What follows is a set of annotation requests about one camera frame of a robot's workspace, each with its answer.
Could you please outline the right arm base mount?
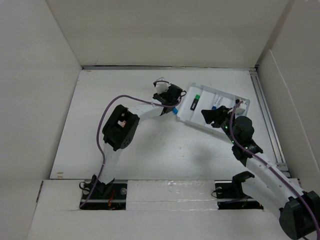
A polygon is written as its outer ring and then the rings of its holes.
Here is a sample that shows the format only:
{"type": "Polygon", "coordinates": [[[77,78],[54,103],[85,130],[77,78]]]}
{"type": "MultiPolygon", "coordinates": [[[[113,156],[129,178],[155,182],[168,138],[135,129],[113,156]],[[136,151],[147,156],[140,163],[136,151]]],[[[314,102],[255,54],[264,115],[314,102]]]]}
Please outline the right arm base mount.
{"type": "Polygon", "coordinates": [[[215,181],[211,196],[217,200],[218,210],[263,210],[264,207],[243,192],[242,183],[255,176],[244,171],[232,177],[232,180],[215,181]]]}

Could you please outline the white glue tube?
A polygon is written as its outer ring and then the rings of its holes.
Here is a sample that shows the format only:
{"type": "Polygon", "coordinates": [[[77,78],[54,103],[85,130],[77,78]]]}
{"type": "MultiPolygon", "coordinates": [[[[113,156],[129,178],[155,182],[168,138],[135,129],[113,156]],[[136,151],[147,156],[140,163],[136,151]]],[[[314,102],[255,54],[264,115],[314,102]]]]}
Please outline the white glue tube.
{"type": "Polygon", "coordinates": [[[213,106],[212,106],[212,110],[216,110],[217,108],[219,108],[220,107],[220,105],[221,105],[221,102],[222,102],[222,100],[223,100],[223,96],[222,95],[218,95],[216,98],[215,98],[215,100],[214,100],[214,103],[213,103],[213,106]]]}

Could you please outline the green black highlighter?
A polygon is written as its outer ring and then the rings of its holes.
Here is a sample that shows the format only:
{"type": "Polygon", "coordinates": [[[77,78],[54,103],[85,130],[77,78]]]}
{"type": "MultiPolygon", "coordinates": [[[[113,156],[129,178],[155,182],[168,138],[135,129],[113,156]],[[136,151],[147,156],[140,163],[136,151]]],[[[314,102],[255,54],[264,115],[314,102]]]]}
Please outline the green black highlighter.
{"type": "Polygon", "coordinates": [[[196,94],[190,106],[190,110],[194,111],[196,109],[199,99],[200,99],[200,95],[196,94]]]}

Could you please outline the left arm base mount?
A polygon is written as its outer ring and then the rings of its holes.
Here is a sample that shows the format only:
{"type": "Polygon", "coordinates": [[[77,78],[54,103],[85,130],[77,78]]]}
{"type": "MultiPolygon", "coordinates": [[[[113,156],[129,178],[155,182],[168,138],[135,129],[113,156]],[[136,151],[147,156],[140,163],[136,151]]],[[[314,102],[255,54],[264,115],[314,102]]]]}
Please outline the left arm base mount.
{"type": "Polygon", "coordinates": [[[96,180],[97,176],[94,174],[90,182],[82,181],[79,183],[79,188],[82,191],[79,208],[81,210],[125,210],[128,182],[113,179],[105,184],[99,180],[94,188],[96,180]]]}

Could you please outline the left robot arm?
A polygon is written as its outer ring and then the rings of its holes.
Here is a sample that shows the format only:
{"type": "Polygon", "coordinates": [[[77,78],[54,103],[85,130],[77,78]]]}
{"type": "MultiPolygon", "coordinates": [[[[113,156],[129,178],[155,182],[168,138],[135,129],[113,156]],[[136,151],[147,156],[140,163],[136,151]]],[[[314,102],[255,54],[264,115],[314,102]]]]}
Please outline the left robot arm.
{"type": "Polygon", "coordinates": [[[133,141],[138,125],[145,120],[172,112],[187,93],[179,86],[164,80],[157,80],[153,85],[157,90],[152,99],[143,100],[126,94],[119,95],[107,105],[101,116],[96,143],[102,156],[102,163],[90,191],[91,193],[94,191],[100,198],[107,198],[111,194],[115,180],[112,171],[122,151],[133,141]],[[121,98],[137,101],[139,105],[133,107],[117,105],[103,124],[111,105],[121,98]]]}

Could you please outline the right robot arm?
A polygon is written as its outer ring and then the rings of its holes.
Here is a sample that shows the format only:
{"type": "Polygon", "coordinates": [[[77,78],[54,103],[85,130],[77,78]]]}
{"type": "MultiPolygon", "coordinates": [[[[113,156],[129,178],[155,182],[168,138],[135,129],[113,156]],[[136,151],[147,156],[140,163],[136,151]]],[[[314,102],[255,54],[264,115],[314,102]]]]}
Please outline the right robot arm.
{"type": "Polygon", "coordinates": [[[286,177],[264,154],[253,140],[252,120],[236,117],[235,107],[221,106],[203,109],[207,124],[220,128],[232,143],[235,158],[247,168],[232,178],[231,191],[237,197],[249,196],[271,212],[279,221],[283,232],[292,240],[320,233],[320,197],[307,192],[286,177]]]}

